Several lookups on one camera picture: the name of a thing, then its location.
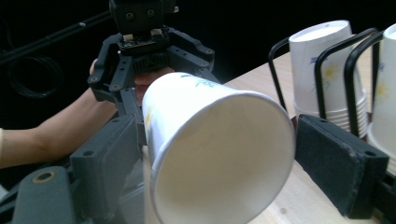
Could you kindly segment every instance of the screw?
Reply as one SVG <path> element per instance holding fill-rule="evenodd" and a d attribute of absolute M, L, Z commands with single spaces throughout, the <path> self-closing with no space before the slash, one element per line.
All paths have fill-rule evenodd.
<path fill-rule="evenodd" d="M 114 85 L 111 89 L 118 90 L 119 88 L 120 88 L 120 85 Z"/>
<path fill-rule="evenodd" d="M 133 13 L 133 12 L 127 12 L 127 13 L 125 14 L 125 19 L 126 19 L 127 21 L 132 21 L 132 20 L 134 20 L 134 13 Z"/>
<path fill-rule="evenodd" d="M 153 18 L 155 16 L 155 10 L 154 9 L 149 9 L 148 10 L 148 17 Z"/>

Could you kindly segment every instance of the table surface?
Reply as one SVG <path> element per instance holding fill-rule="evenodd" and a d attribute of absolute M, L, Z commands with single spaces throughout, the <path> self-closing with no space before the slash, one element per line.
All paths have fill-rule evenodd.
<path fill-rule="evenodd" d="M 295 112 L 292 106 L 293 86 L 291 75 L 290 54 L 286 53 L 274 59 L 277 77 L 283 92 L 286 108 L 292 119 Z M 371 50 L 367 49 L 358 60 L 358 68 L 361 74 L 361 84 L 367 90 L 368 108 L 371 108 Z M 250 90 L 262 92 L 278 101 L 276 88 L 268 63 L 259 66 L 244 75 L 237 77 L 224 84 L 238 90 Z M 149 159 L 145 151 L 145 184 L 149 185 Z M 145 202 L 150 202 L 148 190 L 145 192 Z M 146 223 L 159 223 L 152 212 L 149 203 L 146 203 Z M 295 161 L 290 176 L 279 192 L 276 199 L 249 224 L 262 223 L 380 223 L 377 216 L 371 219 L 349 219 L 342 217 L 336 207 L 327 198 L 323 191 L 304 171 L 300 164 Z"/>

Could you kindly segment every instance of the white paper cup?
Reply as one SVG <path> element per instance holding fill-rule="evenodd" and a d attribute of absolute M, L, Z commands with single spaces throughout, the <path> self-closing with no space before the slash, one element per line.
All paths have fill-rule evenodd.
<path fill-rule="evenodd" d="M 304 111 L 318 112 L 315 63 L 327 48 L 352 36 L 349 21 L 328 21 L 306 28 L 289 38 L 294 102 Z M 344 67 L 352 47 L 341 49 L 321 65 L 326 111 L 347 108 Z M 354 74 L 357 101 L 363 97 L 358 70 Z"/>
<path fill-rule="evenodd" d="M 297 118 L 301 114 L 319 117 L 319 112 L 317 111 L 303 111 L 295 103 L 293 103 L 293 105 Z M 368 124 L 369 124 L 365 94 L 364 97 L 356 104 L 356 112 L 357 112 L 357 119 L 359 126 L 359 137 L 363 138 L 367 134 Z M 346 132 L 350 132 L 349 114 L 347 108 L 337 111 L 327 111 L 326 120 L 339 126 L 340 128 L 344 129 Z"/>
<path fill-rule="evenodd" d="M 162 223 L 247 223 L 283 188 L 294 129 L 272 98 L 172 73 L 150 85 L 142 109 Z"/>
<path fill-rule="evenodd" d="M 384 31 L 368 142 L 390 157 L 396 175 L 396 24 Z"/>

